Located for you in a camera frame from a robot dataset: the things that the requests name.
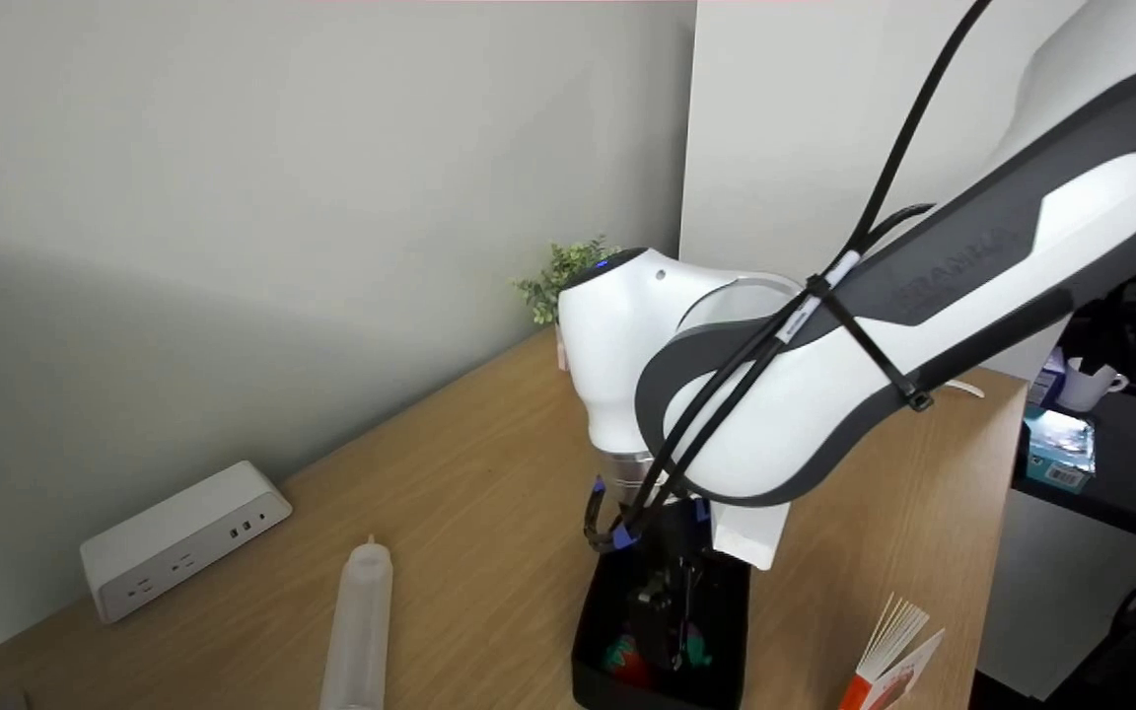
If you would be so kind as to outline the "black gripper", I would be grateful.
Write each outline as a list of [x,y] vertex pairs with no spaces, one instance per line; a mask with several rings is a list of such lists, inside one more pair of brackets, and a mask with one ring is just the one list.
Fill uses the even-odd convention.
[[632,590],[639,656],[658,672],[686,668],[705,515],[697,501],[664,505],[639,523],[643,581]]

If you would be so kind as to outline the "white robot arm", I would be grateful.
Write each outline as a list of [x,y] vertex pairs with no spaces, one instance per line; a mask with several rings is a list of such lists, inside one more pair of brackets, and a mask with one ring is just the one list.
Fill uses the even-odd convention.
[[559,292],[587,440],[632,468],[585,537],[632,562],[616,640],[666,674],[741,641],[747,576],[790,505],[895,409],[1136,275],[1136,0],[1090,0],[1038,56],[1007,155],[939,206],[862,209],[773,301],[653,250]]

